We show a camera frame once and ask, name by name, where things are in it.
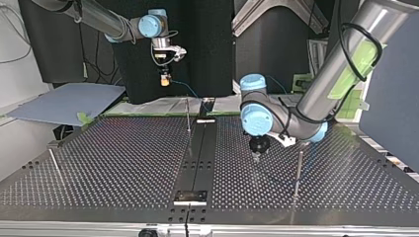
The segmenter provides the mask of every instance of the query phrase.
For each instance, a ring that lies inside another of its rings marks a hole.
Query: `yellow part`
[[[162,78],[160,80],[160,84],[161,84],[161,86],[169,86],[170,85],[170,81],[167,78]]]

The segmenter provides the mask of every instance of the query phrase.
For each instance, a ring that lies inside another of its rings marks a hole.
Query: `perforated metal table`
[[[82,223],[130,234],[146,226],[243,234],[269,225],[258,233],[373,226],[366,233],[419,236],[419,185],[344,125],[331,125],[317,144],[283,148],[271,140],[259,163],[248,141],[239,117],[194,124],[191,133],[186,118],[101,118],[0,183],[0,235],[12,228],[5,226]],[[178,191],[206,191],[207,205],[174,205]]]

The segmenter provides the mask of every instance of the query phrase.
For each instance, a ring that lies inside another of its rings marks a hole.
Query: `metal hole grid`
[[[360,149],[349,129],[336,126],[322,142],[302,148],[299,198],[293,206],[300,146],[285,149],[271,139],[269,153],[256,165],[248,147],[249,137],[229,123],[240,124],[240,118],[219,118],[210,203],[214,210],[419,213],[419,187],[414,192],[404,188]]]
[[[0,203],[167,208],[189,140],[185,118],[104,118],[55,152],[60,173],[48,158]]]

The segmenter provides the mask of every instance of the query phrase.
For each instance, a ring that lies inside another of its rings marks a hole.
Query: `metal rod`
[[[188,132],[191,132],[191,119],[190,119],[190,116],[189,116],[189,100],[188,100],[188,97],[186,98],[185,106],[186,106],[186,118],[188,120]]]
[[[58,163],[56,162],[56,159],[55,159],[55,155],[53,154],[53,151],[52,151],[52,149],[48,149],[48,151],[49,151],[49,155],[51,156],[51,158],[52,158],[52,161],[53,161],[53,164],[54,164],[54,166],[55,166],[55,169],[57,169],[58,170],[58,172],[59,172],[59,166],[58,166]]]
[[[304,152],[299,151],[298,154],[298,165],[296,167],[296,180],[295,180],[295,189],[293,191],[293,197],[298,198],[298,189],[299,189],[299,179],[301,178],[301,168],[302,168],[302,158]]]

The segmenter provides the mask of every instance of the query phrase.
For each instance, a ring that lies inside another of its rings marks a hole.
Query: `robotic arm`
[[[85,23],[103,32],[108,41],[117,43],[130,40],[136,43],[144,38],[151,39],[151,56],[157,65],[161,85],[168,86],[171,79],[170,63],[180,61],[187,51],[172,45],[170,38],[177,32],[169,32],[167,14],[164,9],[149,10],[141,18],[126,19],[95,0],[33,0],[41,7],[57,13],[64,13],[76,23]]]
[[[338,25],[346,30],[340,31],[341,43],[335,45],[295,108],[272,103],[262,75],[243,77],[240,81],[241,120],[244,130],[252,136],[253,153],[259,156],[268,150],[267,135],[286,147],[295,144],[296,139],[320,141],[327,130],[327,122],[334,118],[330,112],[371,72],[380,57],[380,45],[417,10],[417,1],[366,0],[352,23],[340,24],[338,20]]]

